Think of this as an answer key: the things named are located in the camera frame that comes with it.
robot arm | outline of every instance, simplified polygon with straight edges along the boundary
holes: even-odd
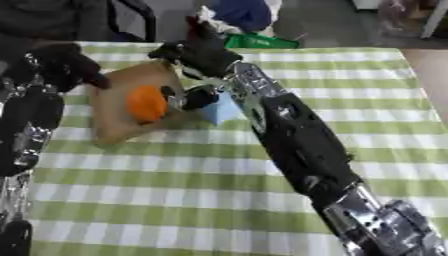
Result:
[[[201,40],[167,43],[149,57],[180,63],[199,79],[219,79],[275,165],[296,192],[311,199],[348,255],[446,255],[428,220],[407,202],[379,203],[351,170],[351,156],[336,135],[259,67]]]
[[[108,86],[100,67],[74,44],[27,53],[0,76],[0,252],[28,256],[26,220],[32,169],[61,121],[62,94],[81,83]]]

cutting board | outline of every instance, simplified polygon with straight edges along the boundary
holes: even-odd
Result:
[[[150,61],[108,73],[106,77],[110,81],[110,89],[93,88],[91,91],[93,130],[95,142],[99,146],[121,143],[156,129],[181,127],[185,122],[200,119],[194,112],[171,108],[161,120],[140,124],[126,111],[126,95],[141,85],[170,86],[176,94],[182,94],[182,84],[171,64],[166,61]]]

green bag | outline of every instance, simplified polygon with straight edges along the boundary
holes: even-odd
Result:
[[[300,42],[257,34],[231,34],[227,39],[226,47],[258,49],[297,49],[300,47]]]

orange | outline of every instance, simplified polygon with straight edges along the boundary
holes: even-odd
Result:
[[[158,87],[142,85],[132,89],[126,97],[128,112],[139,122],[159,120],[168,111],[168,103]]]

checkered tablecloth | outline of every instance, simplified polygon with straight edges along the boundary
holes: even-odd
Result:
[[[83,44],[105,71],[151,45]],[[448,237],[448,137],[398,50],[242,50],[300,96],[356,158],[383,202],[406,198]],[[240,116],[92,144],[85,89],[36,169],[33,256],[342,255]]]

